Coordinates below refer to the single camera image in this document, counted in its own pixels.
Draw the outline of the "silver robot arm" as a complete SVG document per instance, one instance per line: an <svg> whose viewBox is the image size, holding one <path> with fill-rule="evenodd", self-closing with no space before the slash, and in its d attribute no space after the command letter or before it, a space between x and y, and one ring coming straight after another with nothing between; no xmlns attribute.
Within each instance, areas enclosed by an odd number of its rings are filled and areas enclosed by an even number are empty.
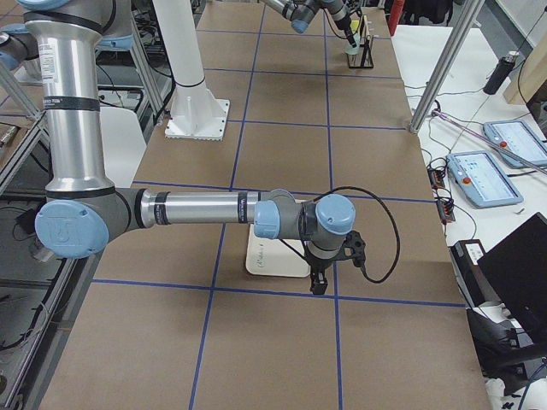
<svg viewBox="0 0 547 410"><path fill-rule="evenodd" d="M326 269L352 260L364 268L364 243L345 196L298 202L270 192L160 192L119 189L103 159L95 48L128 27L127 1L26 1L26 29L36 38L50 128L52 180L35 219L41 243L67 259L100 253L120 235L152 226L251 224L258 237L298 240L310 266L310 289L326 291Z"/></svg>
<svg viewBox="0 0 547 410"><path fill-rule="evenodd" d="M291 23L297 33L304 33L320 10L326 11L337 29L343 32L351 47L357 42L351 29L350 7L342 0L265 0L264 3Z"/></svg>

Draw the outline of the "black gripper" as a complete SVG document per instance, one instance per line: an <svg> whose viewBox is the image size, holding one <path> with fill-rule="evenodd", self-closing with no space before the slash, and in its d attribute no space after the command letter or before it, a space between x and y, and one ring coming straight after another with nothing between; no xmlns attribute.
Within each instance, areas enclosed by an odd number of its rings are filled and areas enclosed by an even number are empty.
<svg viewBox="0 0 547 410"><path fill-rule="evenodd" d="M309 255L308 264L310 267L310 291L315 296L322 296L328 287L326 269L330 266L330 261Z"/></svg>
<svg viewBox="0 0 547 410"><path fill-rule="evenodd" d="M355 34L351 29L352 19L350 17L344 17L339 21L339 29L344 32L344 35L351 47L355 48L357 43L355 41Z"/></svg>

